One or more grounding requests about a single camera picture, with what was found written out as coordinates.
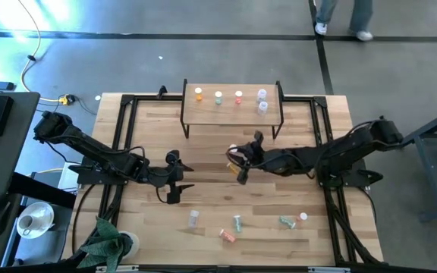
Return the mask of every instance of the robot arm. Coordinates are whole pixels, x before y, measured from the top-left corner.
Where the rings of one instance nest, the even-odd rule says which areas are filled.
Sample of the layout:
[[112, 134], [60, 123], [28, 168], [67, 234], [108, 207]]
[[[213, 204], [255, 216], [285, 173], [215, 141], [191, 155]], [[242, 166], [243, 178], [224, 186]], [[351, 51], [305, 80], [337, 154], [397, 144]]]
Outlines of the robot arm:
[[177, 181], [183, 180], [184, 171], [193, 171], [181, 162], [177, 150], [166, 155], [167, 167], [150, 167], [143, 147], [132, 148], [141, 149], [143, 155], [131, 153], [132, 149], [116, 151], [83, 133], [72, 124], [67, 115], [45, 111], [42, 116], [42, 120], [34, 128], [35, 140], [41, 143], [66, 144], [94, 163], [94, 166], [71, 166], [71, 170], [77, 173], [98, 171], [109, 177], [133, 180], [156, 188], [169, 185], [170, 193], [166, 201], [168, 204], [179, 203], [181, 192], [193, 186], [176, 186]]
[[251, 143], [227, 151], [228, 159], [241, 168], [237, 176], [241, 184], [246, 183], [251, 168], [284, 177], [308, 174], [315, 169], [319, 177], [337, 177], [371, 152], [396, 149], [402, 141], [394, 123], [383, 118], [359, 124], [342, 138], [318, 147], [265, 151], [261, 147], [262, 133], [256, 132], [254, 138]]

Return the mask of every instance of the person's leg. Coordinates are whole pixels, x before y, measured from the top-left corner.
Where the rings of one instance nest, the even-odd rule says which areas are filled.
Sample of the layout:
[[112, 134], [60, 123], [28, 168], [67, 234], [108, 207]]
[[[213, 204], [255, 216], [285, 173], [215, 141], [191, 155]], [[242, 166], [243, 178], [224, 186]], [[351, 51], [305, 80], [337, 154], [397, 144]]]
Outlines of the person's leg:
[[350, 31], [359, 33], [368, 32], [370, 19], [373, 14], [373, 0], [355, 0], [354, 11], [350, 21]]
[[338, 0], [322, 0], [322, 6], [316, 14], [316, 22], [329, 24], [337, 3]]

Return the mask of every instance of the potted plant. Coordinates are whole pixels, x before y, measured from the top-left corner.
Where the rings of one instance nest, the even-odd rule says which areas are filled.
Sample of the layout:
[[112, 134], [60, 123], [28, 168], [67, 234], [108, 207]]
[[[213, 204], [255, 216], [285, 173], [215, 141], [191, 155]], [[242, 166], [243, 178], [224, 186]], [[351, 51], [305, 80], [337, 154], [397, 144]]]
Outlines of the potted plant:
[[139, 249], [139, 240], [135, 234], [118, 231], [108, 221], [96, 217], [98, 236], [89, 238], [89, 243], [80, 249], [88, 255], [77, 268], [101, 264], [107, 265], [107, 272], [115, 272], [122, 259], [134, 256]]

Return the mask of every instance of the gray floor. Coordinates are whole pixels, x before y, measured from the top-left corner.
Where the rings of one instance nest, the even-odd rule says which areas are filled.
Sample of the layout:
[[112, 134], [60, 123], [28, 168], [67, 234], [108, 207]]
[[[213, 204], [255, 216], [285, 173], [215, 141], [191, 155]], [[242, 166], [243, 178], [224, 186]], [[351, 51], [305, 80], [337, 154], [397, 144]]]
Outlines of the gray floor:
[[[312, 35], [307, 0], [26, 0], [42, 30], [99, 33], [214, 33]], [[330, 34], [344, 35], [352, 0], [341, 1]], [[437, 1], [376, 0], [371, 24], [381, 36], [437, 36]], [[0, 30], [33, 25], [16, 1], [0, 6]], [[0, 38], [0, 80], [19, 83], [35, 39]], [[437, 116], [437, 43], [325, 42], [335, 94], [346, 95], [354, 123], [385, 115], [409, 133]], [[314, 41], [44, 39], [27, 75], [31, 90], [55, 98], [81, 97], [93, 111], [103, 92], [178, 91], [184, 77], [202, 83], [273, 83], [286, 93], [325, 94]], [[94, 117], [60, 107], [91, 133]], [[36, 115], [34, 123], [39, 120]], [[25, 144], [17, 170], [61, 167], [47, 146]], [[80, 156], [57, 146], [70, 160]], [[413, 147], [375, 153], [369, 169], [385, 175], [373, 186], [379, 238], [392, 265], [437, 269], [437, 221], [417, 215], [434, 208]]]

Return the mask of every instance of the wooden tabletop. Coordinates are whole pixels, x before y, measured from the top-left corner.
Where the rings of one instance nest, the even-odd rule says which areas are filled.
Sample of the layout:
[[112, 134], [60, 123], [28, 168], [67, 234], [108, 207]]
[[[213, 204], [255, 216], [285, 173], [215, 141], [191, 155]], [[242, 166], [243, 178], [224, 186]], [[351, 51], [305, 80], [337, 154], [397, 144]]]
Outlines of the wooden tabletop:
[[[196, 100], [195, 89], [202, 89], [203, 99]], [[267, 112], [258, 114], [257, 93], [267, 92]], [[222, 103], [215, 103], [215, 92], [222, 92]], [[235, 103], [235, 92], [242, 92], [242, 103]], [[279, 125], [278, 87], [272, 84], [187, 84], [183, 109], [185, 124], [202, 125]]]
[[[346, 97], [326, 98], [334, 137], [341, 137], [352, 128]], [[93, 137], [109, 146], [115, 132], [120, 101], [119, 93], [103, 94], [94, 126]], [[264, 149], [314, 146], [309, 106], [289, 102], [284, 104], [284, 111], [285, 124], [281, 137], [276, 141], [265, 137]], [[179, 184], [195, 184], [195, 187], [186, 189], [181, 203], [172, 206], [158, 201], [154, 187], [129, 183], [124, 188], [118, 229], [135, 233], [140, 239], [138, 254], [124, 263], [335, 264], [325, 199], [315, 181], [305, 175], [279, 177], [252, 170], [247, 184], [242, 186], [227, 169], [225, 151], [230, 144], [252, 141], [254, 131], [261, 130], [261, 127], [195, 126], [193, 132], [196, 136], [187, 140], [179, 122], [180, 112], [180, 102], [140, 102], [138, 105], [132, 146], [144, 146], [146, 157], [155, 166], [165, 166], [166, 152], [179, 149], [183, 163], [195, 169], [186, 173]], [[120, 149], [124, 145], [129, 113], [128, 109]], [[263, 130], [263, 133], [271, 135], [270, 130]], [[96, 223], [102, 188], [95, 186], [83, 202], [76, 230], [78, 246]], [[80, 190], [75, 208], [85, 189]], [[165, 198], [164, 189], [160, 190], [160, 194]], [[345, 199], [351, 227], [365, 247], [382, 260], [369, 200], [354, 188], [345, 188]], [[200, 212], [196, 228], [187, 227], [191, 210]], [[278, 221], [280, 215], [293, 218], [301, 212], [309, 217], [299, 222], [293, 230]], [[234, 232], [234, 215], [240, 215], [243, 219], [244, 227], [240, 234]], [[235, 243], [219, 238], [222, 228], [237, 238]], [[341, 232], [339, 237], [347, 259]], [[67, 235], [63, 257], [70, 255], [71, 230]]]

